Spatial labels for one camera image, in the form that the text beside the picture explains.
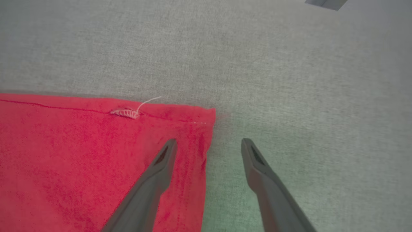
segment gray carpet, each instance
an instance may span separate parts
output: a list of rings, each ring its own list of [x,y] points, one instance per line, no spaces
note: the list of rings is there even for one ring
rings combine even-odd
[[[216,108],[204,232],[263,231],[243,137],[319,232],[412,231],[412,20],[350,2],[4,0],[0,90]]]

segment red cloth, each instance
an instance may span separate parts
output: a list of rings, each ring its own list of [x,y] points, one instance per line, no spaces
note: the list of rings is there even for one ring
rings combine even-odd
[[[215,110],[0,94],[0,230],[99,231],[164,143],[178,144],[156,232],[201,230]]]

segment stitching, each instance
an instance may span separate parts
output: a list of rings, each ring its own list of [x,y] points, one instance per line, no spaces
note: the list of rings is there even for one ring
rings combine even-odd
[[[2,102],[11,102],[11,103],[19,103],[19,104],[27,104],[27,105],[34,105],[34,106],[40,106],[40,107],[45,107],[45,108],[50,108],[50,109],[66,109],[66,110],[79,110],[79,111],[90,111],[90,112],[94,112],[94,113],[98,113],[98,114],[107,114],[107,112],[101,112],[101,111],[97,111],[97,110],[93,110],[93,109],[80,109],[80,108],[68,108],[68,107],[51,107],[51,106],[46,106],[43,104],[39,104],[39,103],[32,103],[32,102],[19,102],[19,101],[12,101],[12,100],[4,100],[4,99],[0,99],[0,101]],[[114,111],[121,111],[121,110],[130,110],[130,109],[116,109]],[[203,122],[188,122],[188,121],[183,121],[183,120],[178,120],[178,119],[166,119],[166,118],[160,118],[157,116],[153,116],[150,115],[148,113],[145,112],[140,112],[141,114],[144,114],[146,116],[152,117],[152,118],[157,118],[157,119],[161,119],[161,120],[168,120],[168,121],[177,121],[177,122],[182,122],[182,123],[192,123],[192,124],[207,124],[207,123],[203,123]]]

